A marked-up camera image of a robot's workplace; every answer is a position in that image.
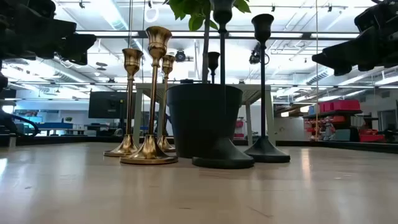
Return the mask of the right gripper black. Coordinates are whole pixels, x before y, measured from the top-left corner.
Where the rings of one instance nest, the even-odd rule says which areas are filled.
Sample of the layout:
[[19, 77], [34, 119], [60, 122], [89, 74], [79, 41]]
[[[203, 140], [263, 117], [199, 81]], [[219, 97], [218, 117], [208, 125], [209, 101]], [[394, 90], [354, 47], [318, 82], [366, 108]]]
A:
[[[398, 66], [398, 25], [359, 26], [360, 34], [312, 55], [312, 61], [333, 70], [334, 76], [350, 73], [356, 65], [360, 71], [375, 67]], [[350, 48], [356, 40], [354, 62], [349, 60]]]

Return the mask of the medium gold candlestick holder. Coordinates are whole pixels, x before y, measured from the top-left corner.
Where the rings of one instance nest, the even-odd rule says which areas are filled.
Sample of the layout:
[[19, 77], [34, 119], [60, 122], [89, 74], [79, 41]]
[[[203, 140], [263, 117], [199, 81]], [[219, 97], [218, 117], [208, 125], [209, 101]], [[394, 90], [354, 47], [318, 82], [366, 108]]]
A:
[[127, 71], [127, 123], [126, 123], [126, 133], [123, 137], [122, 143], [113, 150], [104, 151], [103, 155], [106, 157], [126, 157], [136, 151], [138, 147], [133, 140], [132, 136], [132, 101], [133, 101], [133, 81], [134, 75], [140, 69], [140, 62], [143, 56], [142, 51], [137, 49], [123, 49], [124, 54], [124, 69]]

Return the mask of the short gold candlestick holder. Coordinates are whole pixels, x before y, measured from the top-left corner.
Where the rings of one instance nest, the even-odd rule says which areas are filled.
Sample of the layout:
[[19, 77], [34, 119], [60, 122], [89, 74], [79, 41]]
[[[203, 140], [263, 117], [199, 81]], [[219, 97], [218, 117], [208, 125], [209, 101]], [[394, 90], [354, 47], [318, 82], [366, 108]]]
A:
[[168, 80], [169, 80], [169, 74], [173, 70], [173, 65], [175, 61], [175, 57], [172, 55], [165, 55], [162, 58], [162, 71], [164, 73], [164, 94], [163, 94], [163, 99], [162, 99], [162, 115], [163, 115], [163, 122], [162, 122], [162, 134], [160, 135], [160, 138], [158, 139], [158, 145], [160, 149], [164, 152], [175, 152], [175, 148], [172, 147], [166, 137], [166, 130], [167, 130], [167, 89], [168, 89]]

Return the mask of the medium black candlestick holder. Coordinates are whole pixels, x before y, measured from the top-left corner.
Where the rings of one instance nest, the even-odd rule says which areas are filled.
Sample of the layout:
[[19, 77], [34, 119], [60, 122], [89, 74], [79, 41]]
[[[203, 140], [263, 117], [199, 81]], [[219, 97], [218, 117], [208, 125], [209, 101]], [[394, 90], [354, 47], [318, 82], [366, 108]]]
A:
[[269, 136], [266, 134], [266, 42], [271, 37], [271, 26], [274, 16], [271, 14], [259, 14], [252, 18], [251, 23], [254, 26], [254, 37], [260, 45], [261, 56], [261, 136], [244, 153], [251, 156], [255, 162], [263, 163], [287, 163], [290, 162], [290, 156], [276, 148]]

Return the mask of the short black candlestick holder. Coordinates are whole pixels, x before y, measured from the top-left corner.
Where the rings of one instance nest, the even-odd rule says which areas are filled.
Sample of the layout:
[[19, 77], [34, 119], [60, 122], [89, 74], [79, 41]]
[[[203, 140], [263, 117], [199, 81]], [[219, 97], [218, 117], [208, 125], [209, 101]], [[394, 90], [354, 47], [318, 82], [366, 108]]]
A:
[[208, 68], [210, 69], [211, 73], [211, 83], [215, 83], [215, 71], [218, 68], [218, 59], [220, 57], [220, 53], [218, 52], [208, 52]]

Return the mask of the tall gold candlestick holder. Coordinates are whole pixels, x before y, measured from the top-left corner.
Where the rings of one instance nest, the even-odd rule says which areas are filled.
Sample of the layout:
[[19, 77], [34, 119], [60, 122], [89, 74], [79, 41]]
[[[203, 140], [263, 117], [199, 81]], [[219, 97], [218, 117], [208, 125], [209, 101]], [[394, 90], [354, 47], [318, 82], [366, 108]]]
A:
[[177, 162], [176, 157], [170, 157], [164, 153], [157, 143], [156, 135], [154, 134], [155, 122], [155, 100], [157, 91], [157, 74], [160, 67], [160, 60], [167, 52], [167, 43], [172, 37], [171, 31], [160, 26], [151, 26], [146, 29], [146, 34], [149, 39], [148, 51], [152, 57], [152, 86], [150, 93], [150, 116], [149, 116], [149, 130], [144, 138], [141, 148], [133, 153], [131, 156], [120, 158], [120, 162], [125, 164], [171, 164]]

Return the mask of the red storage bins row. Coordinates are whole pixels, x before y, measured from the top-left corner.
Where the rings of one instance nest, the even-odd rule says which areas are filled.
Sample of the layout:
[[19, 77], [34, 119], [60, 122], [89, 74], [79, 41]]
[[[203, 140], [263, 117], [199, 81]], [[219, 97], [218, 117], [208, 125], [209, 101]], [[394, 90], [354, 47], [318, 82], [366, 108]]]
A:
[[322, 113], [330, 111], [358, 111], [360, 109], [358, 100], [334, 100], [320, 103], [320, 111]]

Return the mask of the black storage shelf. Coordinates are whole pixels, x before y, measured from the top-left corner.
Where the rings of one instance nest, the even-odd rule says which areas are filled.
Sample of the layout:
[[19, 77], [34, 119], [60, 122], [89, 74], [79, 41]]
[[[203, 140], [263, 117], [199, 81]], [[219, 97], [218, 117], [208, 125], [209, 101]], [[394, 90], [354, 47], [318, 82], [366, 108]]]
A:
[[304, 129], [311, 141], [361, 142], [359, 131], [373, 129], [376, 118], [358, 111], [330, 111], [303, 117]]

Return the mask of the black overhead crossbar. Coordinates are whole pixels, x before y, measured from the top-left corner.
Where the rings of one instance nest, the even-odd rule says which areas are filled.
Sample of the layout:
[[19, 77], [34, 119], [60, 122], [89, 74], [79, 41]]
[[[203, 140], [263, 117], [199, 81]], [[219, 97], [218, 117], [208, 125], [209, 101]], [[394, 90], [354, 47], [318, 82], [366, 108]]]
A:
[[[143, 39], [146, 38], [144, 30], [125, 31], [125, 30], [78, 30], [78, 34], [93, 34], [97, 38], [105, 39], [124, 39], [128, 37]], [[172, 37], [176, 39], [201, 39], [205, 35], [204, 31], [172, 31]], [[357, 32], [272, 32], [269, 37], [271, 40], [351, 40], [357, 38]], [[255, 39], [253, 31], [230, 31], [226, 33], [227, 39]]]

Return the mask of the blue background table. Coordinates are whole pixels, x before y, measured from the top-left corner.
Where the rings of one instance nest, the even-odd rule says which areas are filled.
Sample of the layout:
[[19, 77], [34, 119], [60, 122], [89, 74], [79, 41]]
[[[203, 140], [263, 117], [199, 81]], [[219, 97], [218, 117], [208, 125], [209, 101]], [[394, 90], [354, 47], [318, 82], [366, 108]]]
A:
[[37, 123], [39, 129], [73, 129], [72, 123]]

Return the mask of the red storage bin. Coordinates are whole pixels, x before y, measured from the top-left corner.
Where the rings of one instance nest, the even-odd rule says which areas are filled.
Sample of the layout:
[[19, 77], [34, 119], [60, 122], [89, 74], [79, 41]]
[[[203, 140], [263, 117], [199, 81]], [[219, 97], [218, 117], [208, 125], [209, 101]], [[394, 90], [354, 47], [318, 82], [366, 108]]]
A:
[[384, 142], [386, 139], [383, 134], [379, 134], [375, 129], [361, 129], [359, 140], [361, 142]]

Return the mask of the small pale green table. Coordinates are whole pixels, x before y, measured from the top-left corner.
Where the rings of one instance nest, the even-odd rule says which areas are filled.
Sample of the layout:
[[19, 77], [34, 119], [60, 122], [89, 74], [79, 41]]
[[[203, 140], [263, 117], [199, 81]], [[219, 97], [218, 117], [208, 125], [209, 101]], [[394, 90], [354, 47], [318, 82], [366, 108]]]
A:
[[[138, 83], [136, 84], [136, 98], [134, 103], [134, 127], [133, 127], [133, 139], [136, 143], [143, 143], [143, 137], [141, 136], [141, 128], [148, 127], [148, 124], [144, 124], [143, 112], [145, 112], [145, 103], [150, 101], [151, 94], [150, 83]], [[261, 86], [260, 85], [249, 85], [249, 84], [232, 84], [233, 87], [239, 88], [243, 91], [242, 105], [245, 108], [244, 115], [244, 127], [247, 139], [234, 138], [233, 143], [236, 146], [250, 146], [254, 143], [252, 129], [261, 128], [261, 112], [253, 114], [251, 112], [251, 105], [260, 105], [261, 102]]]

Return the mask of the red tool cart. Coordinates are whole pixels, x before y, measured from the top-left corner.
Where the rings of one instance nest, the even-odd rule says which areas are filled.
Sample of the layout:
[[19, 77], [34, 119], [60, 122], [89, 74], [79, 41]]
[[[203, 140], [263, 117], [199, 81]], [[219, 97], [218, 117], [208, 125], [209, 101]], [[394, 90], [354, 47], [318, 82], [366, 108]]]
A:
[[244, 120], [237, 120], [236, 121], [236, 126], [235, 126], [235, 130], [234, 130], [234, 138], [235, 139], [244, 139], [245, 137], [245, 122]]

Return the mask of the green leafy potted tree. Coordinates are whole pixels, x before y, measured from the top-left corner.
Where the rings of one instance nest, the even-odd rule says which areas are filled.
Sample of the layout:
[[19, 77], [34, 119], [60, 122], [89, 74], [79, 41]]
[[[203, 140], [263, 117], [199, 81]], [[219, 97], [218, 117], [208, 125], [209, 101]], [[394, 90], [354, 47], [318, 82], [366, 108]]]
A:
[[185, 16], [190, 16], [188, 22], [189, 31], [198, 31], [204, 27], [201, 81], [207, 83], [210, 29], [218, 30], [216, 23], [210, 19], [210, 14], [213, 10], [210, 0], [164, 0], [163, 4], [170, 6], [175, 20], [183, 20]]

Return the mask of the black plant pot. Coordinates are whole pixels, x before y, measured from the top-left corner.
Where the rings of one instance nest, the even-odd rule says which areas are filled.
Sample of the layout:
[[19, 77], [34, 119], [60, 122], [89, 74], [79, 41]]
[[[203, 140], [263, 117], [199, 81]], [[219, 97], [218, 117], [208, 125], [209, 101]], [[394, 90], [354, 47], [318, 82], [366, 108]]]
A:
[[201, 157], [218, 139], [233, 139], [243, 91], [231, 85], [191, 83], [167, 90], [177, 155]]

